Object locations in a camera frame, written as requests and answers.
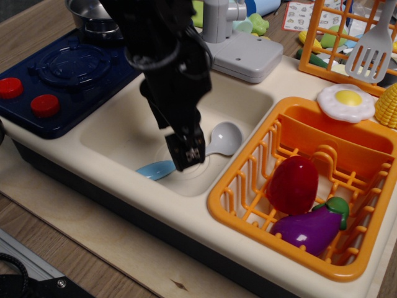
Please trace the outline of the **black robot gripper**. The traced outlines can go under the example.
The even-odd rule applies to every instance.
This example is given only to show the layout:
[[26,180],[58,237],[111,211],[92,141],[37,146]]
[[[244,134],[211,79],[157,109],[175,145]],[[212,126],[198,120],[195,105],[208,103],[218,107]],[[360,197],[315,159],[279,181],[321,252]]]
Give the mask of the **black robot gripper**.
[[[166,144],[176,170],[205,160],[205,139],[197,104],[212,88],[212,55],[197,31],[187,26],[176,34],[159,35],[136,25],[123,30],[129,63],[143,72],[141,92],[147,98],[159,128],[172,127]],[[187,137],[187,146],[179,137]]]

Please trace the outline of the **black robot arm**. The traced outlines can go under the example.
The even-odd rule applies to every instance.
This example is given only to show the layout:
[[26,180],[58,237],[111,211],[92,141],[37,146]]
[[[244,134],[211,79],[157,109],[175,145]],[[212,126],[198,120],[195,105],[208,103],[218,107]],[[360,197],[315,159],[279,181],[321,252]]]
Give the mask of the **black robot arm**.
[[118,25],[127,60],[145,78],[140,86],[178,171],[203,163],[205,140],[197,104],[212,88],[212,55],[192,25],[191,1],[102,1]]

